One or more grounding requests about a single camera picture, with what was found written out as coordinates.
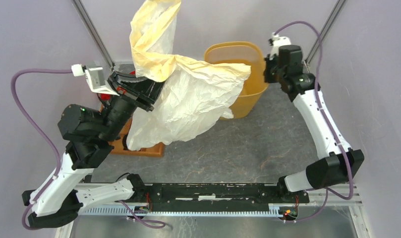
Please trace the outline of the translucent white trash bag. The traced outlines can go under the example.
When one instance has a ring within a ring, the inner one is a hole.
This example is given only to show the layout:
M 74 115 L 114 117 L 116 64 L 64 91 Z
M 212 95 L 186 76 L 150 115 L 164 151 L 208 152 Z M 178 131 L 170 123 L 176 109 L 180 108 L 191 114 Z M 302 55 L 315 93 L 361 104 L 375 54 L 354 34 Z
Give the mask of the translucent white trash bag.
M 175 55 L 180 5 L 179 0 L 147 0 L 130 23 L 136 75 L 163 84 L 153 110 L 137 109 L 133 115 L 126 141 L 130 150 L 189 141 L 219 118 L 232 118 L 230 107 L 251 74 L 243 63 L 211 64 Z

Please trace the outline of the yellow plastic trash bin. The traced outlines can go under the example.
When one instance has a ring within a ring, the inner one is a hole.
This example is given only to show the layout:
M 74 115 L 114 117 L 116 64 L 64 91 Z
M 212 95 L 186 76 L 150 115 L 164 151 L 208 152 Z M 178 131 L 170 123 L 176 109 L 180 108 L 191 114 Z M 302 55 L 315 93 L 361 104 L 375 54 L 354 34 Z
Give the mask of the yellow plastic trash bin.
M 234 119 L 246 117 L 268 88 L 264 82 L 265 61 L 262 51 L 251 42 L 225 42 L 212 45 L 204 53 L 208 63 L 243 63 L 251 66 L 237 100 L 230 106 Z

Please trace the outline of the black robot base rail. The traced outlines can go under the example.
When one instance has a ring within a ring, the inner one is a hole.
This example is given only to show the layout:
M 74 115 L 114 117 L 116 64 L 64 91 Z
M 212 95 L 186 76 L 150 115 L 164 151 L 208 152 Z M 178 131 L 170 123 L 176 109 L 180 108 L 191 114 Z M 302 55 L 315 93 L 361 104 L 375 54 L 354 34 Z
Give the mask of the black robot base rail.
M 128 200 L 152 212 L 259 212 L 270 204 L 309 203 L 304 191 L 282 193 L 273 183 L 152 183 Z

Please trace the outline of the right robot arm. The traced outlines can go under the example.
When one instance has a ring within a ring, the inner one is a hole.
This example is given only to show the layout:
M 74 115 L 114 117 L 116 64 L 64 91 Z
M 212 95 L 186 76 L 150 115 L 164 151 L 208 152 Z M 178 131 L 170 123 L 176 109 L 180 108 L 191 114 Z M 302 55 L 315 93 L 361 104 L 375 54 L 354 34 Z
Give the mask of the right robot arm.
M 305 170 L 279 179 L 277 198 L 290 202 L 297 191 L 329 188 L 341 183 L 349 183 L 349 188 L 353 189 L 352 180 L 364 161 L 363 152 L 352 149 L 340 133 L 323 102 L 316 76 L 303 71 L 301 47 L 273 46 L 265 62 L 265 82 L 279 83 L 288 95 L 312 135 L 318 156 Z

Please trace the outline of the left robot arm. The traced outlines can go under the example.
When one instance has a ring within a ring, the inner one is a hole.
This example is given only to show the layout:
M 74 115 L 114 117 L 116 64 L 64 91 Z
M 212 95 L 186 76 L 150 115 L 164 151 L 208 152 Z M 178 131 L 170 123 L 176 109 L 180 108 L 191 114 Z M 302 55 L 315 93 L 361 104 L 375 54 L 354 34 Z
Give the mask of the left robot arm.
M 108 77 L 106 85 L 111 87 L 112 95 L 101 101 L 101 110 L 71 104 L 62 112 L 58 128 L 67 141 L 65 152 L 56 156 L 56 168 L 38 189 L 22 193 L 26 229 L 59 228 L 98 205 L 140 202 L 146 197 L 146 186 L 135 174 L 95 189 L 76 188 L 111 153 L 112 143 L 136 109 L 153 110 L 164 86 L 117 71 Z

